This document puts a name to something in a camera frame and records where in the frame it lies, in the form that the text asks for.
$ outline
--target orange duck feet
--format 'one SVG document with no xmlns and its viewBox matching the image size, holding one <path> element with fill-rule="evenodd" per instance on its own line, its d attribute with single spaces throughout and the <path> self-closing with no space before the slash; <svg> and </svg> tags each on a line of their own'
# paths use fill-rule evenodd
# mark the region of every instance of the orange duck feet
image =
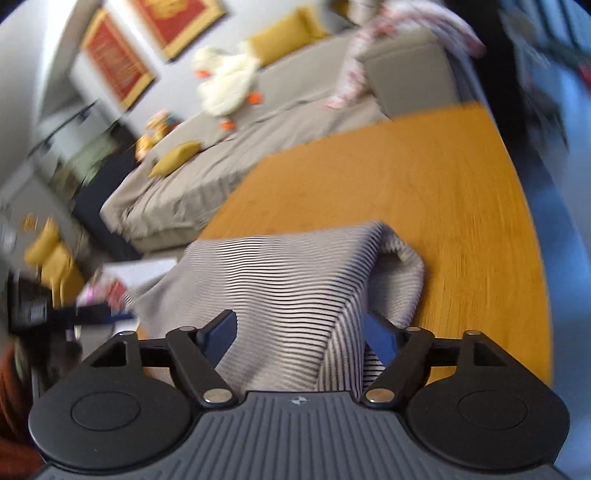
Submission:
<svg viewBox="0 0 591 480">
<path fill-rule="evenodd" d="M 236 124 L 231 121 L 222 122 L 222 129 L 223 130 L 234 130 L 236 128 Z"/>
<path fill-rule="evenodd" d="M 248 103 L 251 105 L 259 105 L 262 103 L 262 93 L 253 92 L 248 96 Z"/>
</svg>

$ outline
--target white paper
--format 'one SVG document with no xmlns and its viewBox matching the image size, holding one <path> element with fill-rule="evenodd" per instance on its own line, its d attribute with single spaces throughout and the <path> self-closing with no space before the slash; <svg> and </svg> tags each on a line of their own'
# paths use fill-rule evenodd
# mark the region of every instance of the white paper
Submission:
<svg viewBox="0 0 591 480">
<path fill-rule="evenodd" d="M 106 263 L 103 265 L 103 272 L 120 279 L 131 288 L 168 273 L 176 264 L 177 259 L 174 257 Z"/>
</svg>

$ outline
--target ridged rubber surface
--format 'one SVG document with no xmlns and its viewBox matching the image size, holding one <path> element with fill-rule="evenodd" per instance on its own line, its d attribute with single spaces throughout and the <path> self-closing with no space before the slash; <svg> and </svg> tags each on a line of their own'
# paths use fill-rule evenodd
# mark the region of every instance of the ridged rubber surface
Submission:
<svg viewBox="0 0 591 480">
<path fill-rule="evenodd" d="M 207 413 L 187 441 L 150 466 L 102 480 L 487 480 L 415 445 L 397 417 L 356 405 L 349 393 L 250 393 L 228 411 Z M 564 480 L 550 466 L 505 480 Z M 44 470 L 38 479 L 92 478 Z"/>
</svg>

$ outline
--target blue floor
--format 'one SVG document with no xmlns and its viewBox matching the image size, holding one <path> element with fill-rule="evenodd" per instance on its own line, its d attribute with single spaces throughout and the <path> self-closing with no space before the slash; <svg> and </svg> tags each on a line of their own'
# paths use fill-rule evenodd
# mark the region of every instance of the blue floor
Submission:
<svg viewBox="0 0 591 480">
<path fill-rule="evenodd" d="M 557 135 L 547 138 L 541 155 L 527 145 L 508 148 L 544 260 L 554 333 L 553 388 L 571 415 L 556 466 L 574 480 L 591 480 L 591 95 L 571 72 L 556 68 L 546 74 L 563 107 L 570 150 Z"/>
</svg>

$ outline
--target round pad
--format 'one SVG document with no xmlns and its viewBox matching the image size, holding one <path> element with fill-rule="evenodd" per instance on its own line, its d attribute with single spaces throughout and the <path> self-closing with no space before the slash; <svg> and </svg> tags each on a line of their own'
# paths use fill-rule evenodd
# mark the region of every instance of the round pad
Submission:
<svg viewBox="0 0 591 480">
<path fill-rule="evenodd" d="M 52 462 L 100 474 L 162 457 L 190 422 L 184 395 L 141 370 L 79 367 L 35 404 L 29 430 Z"/>
<path fill-rule="evenodd" d="M 415 437 L 465 468 L 511 472 L 553 462 L 568 433 L 568 412 L 538 379 L 508 367 L 479 368 L 433 382 L 409 402 Z"/>
<path fill-rule="evenodd" d="M 527 415 L 527 407 L 519 397 L 491 390 L 470 393 L 457 407 L 464 420 L 485 430 L 517 427 Z"/>
<path fill-rule="evenodd" d="M 87 430 L 109 432 L 129 425 L 140 411 L 139 402 L 127 393 L 98 392 L 78 400 L 72 418 Z"/>
</svg>

